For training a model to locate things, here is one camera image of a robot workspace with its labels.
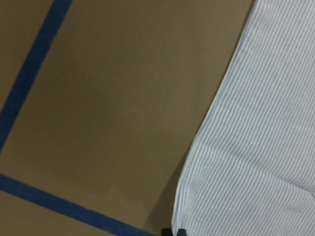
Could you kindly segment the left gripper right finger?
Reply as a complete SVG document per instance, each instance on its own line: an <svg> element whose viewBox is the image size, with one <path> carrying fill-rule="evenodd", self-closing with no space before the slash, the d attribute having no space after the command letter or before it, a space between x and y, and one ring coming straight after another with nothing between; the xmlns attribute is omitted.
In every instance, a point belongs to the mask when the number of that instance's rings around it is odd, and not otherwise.
<svg viewBox="0 0 315 236"><path fill-rule="evenodd" d="M187 236L187 231L185 229L178 229L177 236Z"/></svg>

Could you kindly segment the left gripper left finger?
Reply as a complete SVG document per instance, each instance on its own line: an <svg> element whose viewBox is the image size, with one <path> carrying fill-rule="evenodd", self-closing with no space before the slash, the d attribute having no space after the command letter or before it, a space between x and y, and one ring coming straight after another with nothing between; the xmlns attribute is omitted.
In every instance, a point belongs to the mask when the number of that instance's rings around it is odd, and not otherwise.
<svg viewBox="0 0 315 236"><path fill-rule="evenodd" d="M171 236L171 228L163 228L160 233L161 236Z"/></svg>

